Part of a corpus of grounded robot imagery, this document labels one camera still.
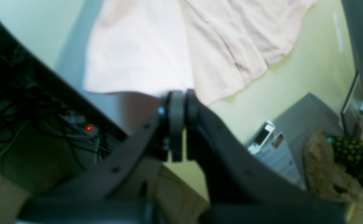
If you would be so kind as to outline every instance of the paper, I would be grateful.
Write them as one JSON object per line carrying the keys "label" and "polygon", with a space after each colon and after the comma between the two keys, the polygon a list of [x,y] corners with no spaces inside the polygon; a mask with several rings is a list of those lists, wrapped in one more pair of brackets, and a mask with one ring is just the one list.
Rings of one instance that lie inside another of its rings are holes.
{"label": "paper", "polygon": [[300,189],[306,190],[305,183],[302,180],[288,143],[282,133],[271,144],[260,149],[254,156],[284,179]]}

